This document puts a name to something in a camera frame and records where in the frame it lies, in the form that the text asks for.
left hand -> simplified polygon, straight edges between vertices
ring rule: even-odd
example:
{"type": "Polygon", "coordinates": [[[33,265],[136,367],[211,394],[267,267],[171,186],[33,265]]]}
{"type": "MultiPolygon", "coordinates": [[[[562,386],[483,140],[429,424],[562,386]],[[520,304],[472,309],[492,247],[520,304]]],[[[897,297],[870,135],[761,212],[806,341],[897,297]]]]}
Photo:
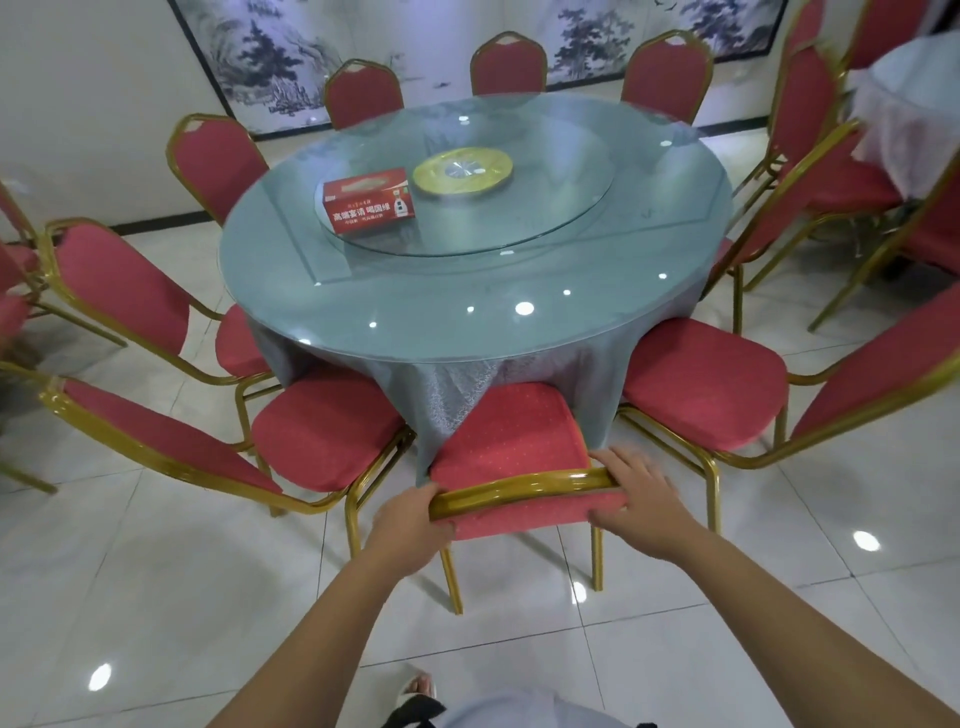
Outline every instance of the left hand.
{"type": "Polygon", "coordinates": [[[421,570],[453,541],[453,523],[433,523],[428,507],[439,486],[408,488],[380,506],[363,553],[397,580],[421,570]]]}

hand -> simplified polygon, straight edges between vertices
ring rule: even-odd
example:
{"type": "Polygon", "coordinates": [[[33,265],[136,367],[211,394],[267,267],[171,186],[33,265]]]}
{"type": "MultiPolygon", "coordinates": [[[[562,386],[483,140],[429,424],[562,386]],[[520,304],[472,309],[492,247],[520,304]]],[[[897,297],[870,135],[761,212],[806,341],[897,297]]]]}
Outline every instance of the hand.
{"type": "Polygon", "coordinates": [[[686,510],[673,483],[638,449],[610,448],[591,452],[627,494],[618,511],[590,511],[589,521],[610,531],[637,551],[676,562],[691,539],[704,532],[686,510]]]}
{"type": "Polygon", "coordinates": [[[384,566],[397,581],[430,563],[453,541],[453,523],[433,523],[427,508],[439,486],[408,488],[380,506],[363,553],[384,566]]]}

red box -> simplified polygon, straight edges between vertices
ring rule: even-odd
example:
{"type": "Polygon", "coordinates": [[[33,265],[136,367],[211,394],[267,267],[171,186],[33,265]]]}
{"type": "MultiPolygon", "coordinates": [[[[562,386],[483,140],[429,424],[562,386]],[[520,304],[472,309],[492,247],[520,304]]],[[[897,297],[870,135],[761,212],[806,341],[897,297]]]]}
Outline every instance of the red box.
{"type": "Polygon", "coordinates": [[[324,209],[336,233],[414,217],[403,167],[324,182],[324,209]]]}

right hand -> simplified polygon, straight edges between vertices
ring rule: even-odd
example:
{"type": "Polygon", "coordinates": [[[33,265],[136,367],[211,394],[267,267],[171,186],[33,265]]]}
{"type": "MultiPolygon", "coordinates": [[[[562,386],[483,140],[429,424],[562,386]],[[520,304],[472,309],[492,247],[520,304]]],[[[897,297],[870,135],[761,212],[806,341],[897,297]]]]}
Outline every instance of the right hand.
{"type": "Polygon", "coordinates": [[[655,559],[676,562],[691,540],[709,533],[686,510],[673,483],[638,449],[612,447],[596,450],[599,460],[627,494],[618,511],[590,511],[589,521],[619,536],[637,551],[655,559]]]}

red chair backrest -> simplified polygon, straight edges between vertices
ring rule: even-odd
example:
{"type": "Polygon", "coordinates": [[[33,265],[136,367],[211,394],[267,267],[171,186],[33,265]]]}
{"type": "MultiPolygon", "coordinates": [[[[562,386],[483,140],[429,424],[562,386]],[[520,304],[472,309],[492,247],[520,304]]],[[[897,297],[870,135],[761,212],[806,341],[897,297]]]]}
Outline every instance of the red chair backrest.
{"type": "Polygon", "coordinates": [[[712,79],[707,45],[687,31],[671,31],[630,56],[620,101],[692,124],[712,79]]]}
{"type": "Polygon", "coordinates": [[[403,109],[403,93],[387,66],[352,59],[327,80],[324,106],[333,128],[346,129],[403,109]]]}
{"type": "MultiPolygon", "coordinates": [[[[164,457],[202,473],[239,480],[257,488],[281,493],[279,486],[233,448],[196,427],[77,379],[65,380],[63,393],[89,414],[113,425],[137,443],[164,457]]],[[[93,427],[84,429],[84,423],[81,422],[72,424],[111,447],[109,438],[98,437],[102,432],[94,431],[93,427]]]]}
{"type": "Polygon", "coordinates": [[[470,59],[474,96],[546,90],[546,51],[535,40],[507,31],[477,48],[470,59]]]}
{"type": "Polygon", "coordinates": [[[2,181],[0,181],[0,212],[7,218],[7,221],[16,231],[16,234],[19,235],[21,243],[36,240],[34,226],[30,224],[30,220],[23,214],[20,205],[16,203],[10,190],[4,186],[2,181]]]}
{"type": "Polygon", "coordinates": [[[824,26],[825,0],[806,0],[794,18],[790,32],[783,43],[783,59],[792,56],[798,48],[815,41],[824,26]]]}
{"type": "Polygon", "coordinates": [[[815,46],[787,59],[771,124],[770,144],[789,161],[798,162],[836,122],[840,99],[837,74],[815,46]]]}
{"type": "Polygon", "coordinates": [[[830,182],[863,136],[859,122],[849,121],[833,130],[808,158],[796,165],[763,204],[753,221],[727,253],[729,264],[717,266],[720,275],[743,263],[776,241],[806,209],[814,195],[830,182]]]}
{"type": "Polygon", "coordinates": [[[93,222],[62,228],[54,287],[177,356],[186,340],[190,294],[114,231],[93,222]]]}
{"type": "Polygon", "coordinates": [[[221,225],[243,193],[270,169],[239,122],[207,114],[180,121],[167,143],[167,162],[221,225]]]}
{"type": "Polygon", "coordinates": [[[850,70],[869,68],[920,30],[929,0],[866,0],[845,66],[850,70]]]}
{"type": "Polygon", "coordinates": [[[0,294],[6,293],[25,280],[23,269],[16,264],[13,257],[7,252],[7,246],[0,242],[0,294]]]}
{"type": "MultiPolygon", "coordinates": [[[[796,438],[900,392],[960,355],[960,284],[848,356],[806,409],[796,438]]],[[[906,404],[924,394],[907,398],[906,404]]]]}

